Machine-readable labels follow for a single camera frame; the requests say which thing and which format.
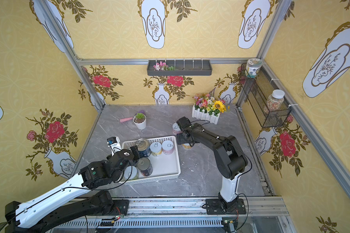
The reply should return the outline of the pink small can back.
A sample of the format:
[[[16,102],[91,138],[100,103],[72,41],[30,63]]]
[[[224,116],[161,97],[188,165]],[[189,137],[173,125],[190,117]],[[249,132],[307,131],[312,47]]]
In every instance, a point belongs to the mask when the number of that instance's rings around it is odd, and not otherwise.
[[[180,129],[179,125],[176,122],[173,124],[172,128],[173,128],[174,135],[182,133],[182,130]]]

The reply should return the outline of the pink small can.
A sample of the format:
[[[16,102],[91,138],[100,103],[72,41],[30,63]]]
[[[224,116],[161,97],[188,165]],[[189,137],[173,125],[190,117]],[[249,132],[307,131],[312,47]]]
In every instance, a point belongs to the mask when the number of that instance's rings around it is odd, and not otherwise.
[[[171,140],[165,140],[162,142],[162,152],[164,154],[170,155],[174,150],[174,143]]]
[[[173,128],[174,135],[182,133],[182,130],[180,129],[179,125],[176,122],[173,124],[172,128]]]

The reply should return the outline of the yellow small can front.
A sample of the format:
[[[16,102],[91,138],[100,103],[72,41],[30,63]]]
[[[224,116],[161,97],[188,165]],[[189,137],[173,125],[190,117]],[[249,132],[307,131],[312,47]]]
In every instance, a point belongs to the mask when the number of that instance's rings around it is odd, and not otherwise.
[[[183,148],[186,149],[186,150],[189,150],[192,148],[192,146],[189,144],[189,143],[184,143],[182,144]]]

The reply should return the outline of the yellow small can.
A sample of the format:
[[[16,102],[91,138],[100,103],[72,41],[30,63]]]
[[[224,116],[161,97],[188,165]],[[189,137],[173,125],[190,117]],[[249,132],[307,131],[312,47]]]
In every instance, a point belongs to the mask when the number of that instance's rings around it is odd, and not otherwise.
[[[184,143],[182,144],[183,148],[186,149],[186,150],[189,150],[192,148],[192,146],[189,144],[189,143]]]
[[[160,142],[153,142],[150,145],[151,154],[154,157],[162,155],[162,144]]]

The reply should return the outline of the pink small can front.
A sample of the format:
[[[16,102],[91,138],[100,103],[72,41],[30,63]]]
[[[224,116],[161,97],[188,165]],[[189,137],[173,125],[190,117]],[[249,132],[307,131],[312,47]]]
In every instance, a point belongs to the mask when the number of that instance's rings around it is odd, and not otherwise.
[[[165,140],[162,142],[162,152],[164,154],[170,155],[174,150],[174,143],[171,140]]]

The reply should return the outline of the dark tomato tin can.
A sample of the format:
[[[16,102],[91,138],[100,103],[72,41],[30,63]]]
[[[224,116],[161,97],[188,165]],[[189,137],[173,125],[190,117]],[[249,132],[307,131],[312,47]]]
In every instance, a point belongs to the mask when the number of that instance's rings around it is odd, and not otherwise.
[[[140,158],[136,167],[144,177],[148,177],[153,173],[153,167],[148,157]]]

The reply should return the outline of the blue tin can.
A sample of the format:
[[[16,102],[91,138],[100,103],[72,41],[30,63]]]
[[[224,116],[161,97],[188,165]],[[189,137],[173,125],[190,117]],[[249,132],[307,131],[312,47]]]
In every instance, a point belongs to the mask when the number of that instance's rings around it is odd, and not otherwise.
[[[151,154],[150,143],[147,139],[141,138],[135,142],[135,146],[138,148],[140,157],[149,157]]]

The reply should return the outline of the white small can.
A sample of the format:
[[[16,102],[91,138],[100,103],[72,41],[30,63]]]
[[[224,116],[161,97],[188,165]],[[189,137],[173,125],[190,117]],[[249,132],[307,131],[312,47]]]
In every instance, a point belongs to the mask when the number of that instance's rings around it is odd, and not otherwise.
[[[139,178],[139,172],[135,166],[128,166],[123,174],[124,181],[137,180]]]

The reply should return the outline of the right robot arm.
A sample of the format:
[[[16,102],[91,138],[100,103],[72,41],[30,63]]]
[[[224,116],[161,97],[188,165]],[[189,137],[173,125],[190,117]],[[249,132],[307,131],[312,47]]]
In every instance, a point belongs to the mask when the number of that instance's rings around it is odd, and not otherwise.
[[[188,144],[190,147],[202,144],[213,151],[216,166],[223,176],[219,200],[225,208],[228,208],[238,201],[238,185],[242,175],[247,173],[245,169],[249,164],[249,158],[234,136],[214,134],[198,122],[198,120],[191,122],[186,117],[177,120],[181,130],[181,133],[177,134],[177,142],[179,145]]]

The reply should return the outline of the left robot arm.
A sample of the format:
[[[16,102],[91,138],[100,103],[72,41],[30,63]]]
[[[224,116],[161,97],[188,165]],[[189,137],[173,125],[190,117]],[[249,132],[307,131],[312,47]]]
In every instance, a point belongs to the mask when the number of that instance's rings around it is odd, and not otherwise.
[[[140,159],[137,146],[119,149],[107,159],[82,168],[65,183],[30,201],[5,207],[7,233],[44,233],[60,224],[87,215],[123,214],[127,200],[115,203],[109,188],[118,183],[128,166]]]

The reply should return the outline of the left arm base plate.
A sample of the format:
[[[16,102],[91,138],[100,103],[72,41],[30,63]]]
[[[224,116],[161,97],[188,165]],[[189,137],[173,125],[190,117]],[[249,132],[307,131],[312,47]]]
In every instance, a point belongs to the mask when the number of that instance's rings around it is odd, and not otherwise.
[[[112,200],[107,207],[107,210],[104,212],[104,215],[108,216],[117,216],[123,215],[126,216],[129,208],[129,200],[118,199]]]

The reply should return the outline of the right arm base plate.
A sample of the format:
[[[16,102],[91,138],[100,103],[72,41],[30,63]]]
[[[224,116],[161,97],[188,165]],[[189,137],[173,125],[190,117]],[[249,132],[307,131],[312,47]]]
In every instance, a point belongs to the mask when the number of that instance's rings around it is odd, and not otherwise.
[[[206,209],[208,215],[245,215],[247,213],[244,200],[239,198],[229,203],[224,199],[206,199],[202,208]]]

